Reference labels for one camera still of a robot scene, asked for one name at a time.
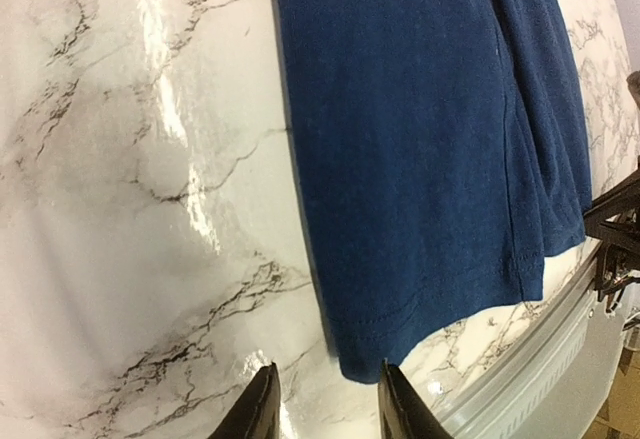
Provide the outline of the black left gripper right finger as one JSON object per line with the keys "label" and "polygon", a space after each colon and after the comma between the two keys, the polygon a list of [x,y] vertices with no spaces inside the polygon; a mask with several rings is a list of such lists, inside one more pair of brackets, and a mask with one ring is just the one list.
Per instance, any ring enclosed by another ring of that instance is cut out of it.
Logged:
{"label": "black left gripper right finger", "polygon": [[377,386],[383,439],[452,439],[401,369],[383,361]]}

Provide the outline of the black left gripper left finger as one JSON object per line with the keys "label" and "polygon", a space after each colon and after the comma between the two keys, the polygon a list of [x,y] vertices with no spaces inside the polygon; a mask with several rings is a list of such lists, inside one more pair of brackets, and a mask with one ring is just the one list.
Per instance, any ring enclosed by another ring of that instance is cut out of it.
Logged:
{"label": "black left gripper left finger", "polygon": [[277,365],[261,367],[208,439],[280,437],[281,387]]}

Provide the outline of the navy blue t-shirt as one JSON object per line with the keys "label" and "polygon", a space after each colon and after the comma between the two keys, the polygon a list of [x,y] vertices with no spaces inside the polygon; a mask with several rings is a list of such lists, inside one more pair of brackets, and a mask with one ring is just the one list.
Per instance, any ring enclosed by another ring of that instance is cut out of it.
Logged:
{"label": "navy blue t-shirt", "polygon": [[290,127],[342,374],[543,297],[592,200],[557,0],[277,0]]}

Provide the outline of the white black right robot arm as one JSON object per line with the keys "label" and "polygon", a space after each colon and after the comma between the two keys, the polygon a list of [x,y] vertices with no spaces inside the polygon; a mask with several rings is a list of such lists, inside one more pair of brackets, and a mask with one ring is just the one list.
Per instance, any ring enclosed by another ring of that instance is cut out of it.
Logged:
{"label": "white black right robot arm", "polygon": [[626,289],[639,283],[639,169],[594,199],[583,221],[586,235],[601,242],[594,290],[612,313]]}

